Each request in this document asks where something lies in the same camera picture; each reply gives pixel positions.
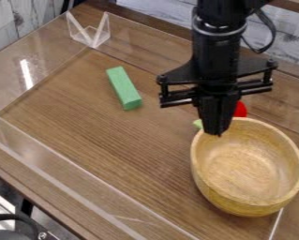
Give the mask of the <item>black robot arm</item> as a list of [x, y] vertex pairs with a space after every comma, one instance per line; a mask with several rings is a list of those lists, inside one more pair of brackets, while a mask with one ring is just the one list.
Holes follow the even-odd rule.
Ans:
[[209, 135], [221, 135], [229, 128], [241, 96], [271, 90], [277, 63], [239, 58], [249, 15], [257, 16], [271, 33], [276, 32], [261, 10], [271, 1], [197, 0], [190, 13], [190, 58], [156, 77], [160, 106], [192, 105]]

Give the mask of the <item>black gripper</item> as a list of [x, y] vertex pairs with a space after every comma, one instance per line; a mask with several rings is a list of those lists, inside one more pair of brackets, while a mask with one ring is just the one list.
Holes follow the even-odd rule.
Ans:
[[[243, 58], [237, 63], [237, 74], [233, 77], [208, 78], [198, 74], [193, 61], [156, 77], [160, 85], [160, 107], [192, 104], [202, 123], [202, 130], [209, 135], [220, 136], [229, 127], [236, 102], [240, 96], [268, 92], [272, 86], [271, 73], [277, 69], [277, 62], [264, 58]], [[212, 97], [229, 92], [217, 100]]]

